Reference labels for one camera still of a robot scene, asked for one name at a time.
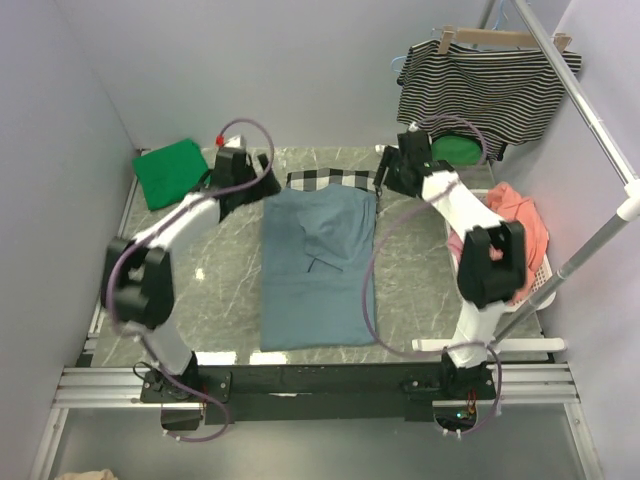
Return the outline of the blue t shirt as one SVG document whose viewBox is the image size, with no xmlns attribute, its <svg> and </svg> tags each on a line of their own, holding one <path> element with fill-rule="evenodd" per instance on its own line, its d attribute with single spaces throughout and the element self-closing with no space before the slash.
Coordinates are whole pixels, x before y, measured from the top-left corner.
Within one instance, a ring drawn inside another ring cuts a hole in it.
<svg viewBox="0 0 640 480">
<path fill-rule="evenodd" d="M 372 343 L 365 273 L 374 246 L 374 194 L 331 184 L 264 202 L 260 348 L 287 351 Z"/>
</svg>

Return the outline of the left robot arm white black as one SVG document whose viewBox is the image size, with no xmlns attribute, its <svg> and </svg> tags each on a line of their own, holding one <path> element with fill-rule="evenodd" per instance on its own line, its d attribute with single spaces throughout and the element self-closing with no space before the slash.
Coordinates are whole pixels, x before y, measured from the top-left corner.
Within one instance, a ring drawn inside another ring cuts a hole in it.
<svg viewBox="0 0 640 480">
<path fill-rule="evenodd" d="M 139 339 L 155 371 L 187 390 L 201 388 L 195 352 L 171 321 L 175 305 L 174 263 L 178 254 L 214 229 L 237 208 L 280 191 L 270 159 L 258 156 L 258 173 L 247 150 L 237 144 L 218 149 L 214 166 L 161 220 L 132 238 L 109 243 L 101 303 L 116 330 Z"/>
</svg>

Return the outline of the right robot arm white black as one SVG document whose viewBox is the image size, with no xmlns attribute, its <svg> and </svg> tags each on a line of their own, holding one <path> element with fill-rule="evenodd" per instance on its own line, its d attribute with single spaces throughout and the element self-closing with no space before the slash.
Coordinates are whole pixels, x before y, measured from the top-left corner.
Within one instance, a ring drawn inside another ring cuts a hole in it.
<svg viewBox="0 0 640 480">
<path fill-rule="evenodd" d="M 423 130 L 397 136 L 384 148 L 374 185 L 433 206 L 462 241 L 457 287 L 463 299 L 452 338 L 441 356 L 440 386 L 465 394 L 484 378 L 488 351 L 506 304 L 526 283 L 525 231 L 469 190 L 454 168 L 432 156 Z"/>
</svg>

